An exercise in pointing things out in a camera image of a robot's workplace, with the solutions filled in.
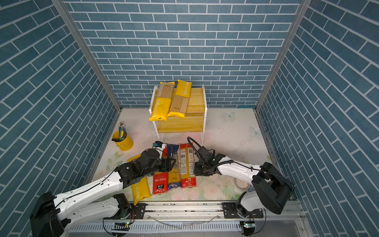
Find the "plain yellow pasta package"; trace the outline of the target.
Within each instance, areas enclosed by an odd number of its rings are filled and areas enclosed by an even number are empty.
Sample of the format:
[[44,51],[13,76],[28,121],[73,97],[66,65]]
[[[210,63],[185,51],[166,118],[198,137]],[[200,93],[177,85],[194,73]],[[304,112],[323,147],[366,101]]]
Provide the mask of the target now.
[[168,117],[185,118],[191,87],[191,82],[178,80],[176,91],[171,102],[171,107],[167,115]]

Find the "yellow pastatime pasta package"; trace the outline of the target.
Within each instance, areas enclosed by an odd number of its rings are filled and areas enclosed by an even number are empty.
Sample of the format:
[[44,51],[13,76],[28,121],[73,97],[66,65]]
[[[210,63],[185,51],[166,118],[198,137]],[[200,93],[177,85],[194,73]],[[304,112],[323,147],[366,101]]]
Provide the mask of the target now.
[[143,177],[138,183],[131,185],[134,198],[134,205],[138,202],[152,197],[147,177]]
[[154,106],[152,108],[150,121],[167,121],[174,92],[174,82],[160,83]]

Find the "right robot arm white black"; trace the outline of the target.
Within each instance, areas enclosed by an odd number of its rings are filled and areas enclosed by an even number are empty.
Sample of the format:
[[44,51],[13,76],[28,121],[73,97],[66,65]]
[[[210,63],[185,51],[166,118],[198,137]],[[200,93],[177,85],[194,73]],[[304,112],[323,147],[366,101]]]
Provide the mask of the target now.
[[194,165],[196,176],[225,175],[253,186],[252,192],[243,192],[236,202],[236,211],[241,217],[248,217],[254,210],[263,208],[281,214],[292,196],[293,184],[271,163],[249,165],[223,154],[211,153],[203,146],[195,149],[194,154],[199,158]]

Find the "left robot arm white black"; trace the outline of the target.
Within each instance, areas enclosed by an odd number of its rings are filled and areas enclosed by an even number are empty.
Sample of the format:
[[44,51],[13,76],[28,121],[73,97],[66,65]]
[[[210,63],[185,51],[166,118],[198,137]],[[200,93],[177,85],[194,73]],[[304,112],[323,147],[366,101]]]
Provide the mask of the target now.
[[57,195],[52,192],[41,195],[30,215],[32,235],[60,237],[69,229],[93,220],[133,218],[131,204],[119,191],[156,172],[171,171],[176,160],[163,155],[163,150],[150,148],[92,183]]

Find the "blue spaghetti package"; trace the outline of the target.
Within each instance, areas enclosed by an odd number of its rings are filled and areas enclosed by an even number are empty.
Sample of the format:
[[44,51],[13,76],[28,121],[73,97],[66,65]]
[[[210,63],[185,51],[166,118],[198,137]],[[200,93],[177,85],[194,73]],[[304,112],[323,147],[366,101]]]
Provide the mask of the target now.
[[181,176],[180,176],[180,163],[178,159],[179,144],[168,144],[167,151],[172,160],[175,161],[172,170],[168,173],[168,189],[172,190],[174,188],[181,187]]

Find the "red yellow spaghetti package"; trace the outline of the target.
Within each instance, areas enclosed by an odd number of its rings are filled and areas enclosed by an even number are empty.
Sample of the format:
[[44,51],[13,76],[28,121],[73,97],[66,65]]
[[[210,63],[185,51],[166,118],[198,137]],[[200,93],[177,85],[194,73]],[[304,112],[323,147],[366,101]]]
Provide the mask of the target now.
[[168,183],[168,172],[156,172],[153,181],[153,194],[166,193],[169,190]]

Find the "red labelled spaghetti package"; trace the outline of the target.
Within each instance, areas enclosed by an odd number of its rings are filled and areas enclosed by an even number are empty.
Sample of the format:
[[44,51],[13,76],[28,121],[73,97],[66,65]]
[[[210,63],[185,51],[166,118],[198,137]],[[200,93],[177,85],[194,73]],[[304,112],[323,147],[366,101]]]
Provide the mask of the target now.
[[182,188],[196,187],[196,176],[194,174],[195,157],[191,144],[180,145],[179,158]]

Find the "round tape roll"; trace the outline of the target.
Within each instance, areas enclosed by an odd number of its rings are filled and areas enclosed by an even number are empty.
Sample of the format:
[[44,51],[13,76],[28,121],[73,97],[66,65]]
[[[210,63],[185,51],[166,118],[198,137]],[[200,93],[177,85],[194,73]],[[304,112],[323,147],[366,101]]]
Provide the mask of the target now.
[[240,179],[237,179],[237,178],[234,178],[234,185],[237,189],[241,190],[241,191],[247,191],[249,190],[249,188],[251,187],[251,185],[243,180],[240,180]]

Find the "yellow pen holder cup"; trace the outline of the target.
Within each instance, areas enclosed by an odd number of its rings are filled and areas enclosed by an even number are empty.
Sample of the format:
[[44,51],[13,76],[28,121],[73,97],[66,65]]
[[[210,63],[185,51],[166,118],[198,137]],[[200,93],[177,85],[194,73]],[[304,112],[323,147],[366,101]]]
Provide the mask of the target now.
[[128,151],[133,147],[134,143],[126,131],[122,131],[121,134],[123,135],[122,140],[120,140],[119,132],[117,131],[113,134],[112,141],[121,151]]

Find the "white frame wooden shelf rack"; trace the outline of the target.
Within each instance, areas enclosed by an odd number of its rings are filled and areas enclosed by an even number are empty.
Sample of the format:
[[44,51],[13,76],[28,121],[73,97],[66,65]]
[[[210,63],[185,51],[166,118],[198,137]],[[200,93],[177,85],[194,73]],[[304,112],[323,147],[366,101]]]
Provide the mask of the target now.
[[197,132],[201,134],[201,142],[203,143],[207,111],[205,85],[202,85],[201,88],[193,88],[184,118],[169,117],[167,121],[153,121],[158,139],[162,141],[166,133]]

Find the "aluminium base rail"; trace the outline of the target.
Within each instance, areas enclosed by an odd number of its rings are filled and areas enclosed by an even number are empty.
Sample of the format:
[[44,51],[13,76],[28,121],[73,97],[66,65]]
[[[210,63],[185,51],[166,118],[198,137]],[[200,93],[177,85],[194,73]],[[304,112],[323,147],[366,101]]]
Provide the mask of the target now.
[[237,236],[311,237],[298,201],[288,201],[281,214],[259,208],[243,218],[233,201],[147,201],[137,208],[137,218],[96,220],[70,230],[68,237]]

